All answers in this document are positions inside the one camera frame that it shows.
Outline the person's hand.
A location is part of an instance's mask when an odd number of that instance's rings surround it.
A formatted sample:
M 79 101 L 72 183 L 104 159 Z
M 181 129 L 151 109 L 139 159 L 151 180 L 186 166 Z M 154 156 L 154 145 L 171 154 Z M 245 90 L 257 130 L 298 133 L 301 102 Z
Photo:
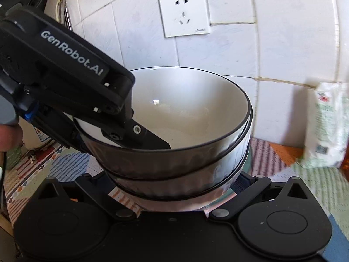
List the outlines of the person's hand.
M 19 125 L 0 125 L 0 151 L 7 152 L 22 141 L 23 131 Z

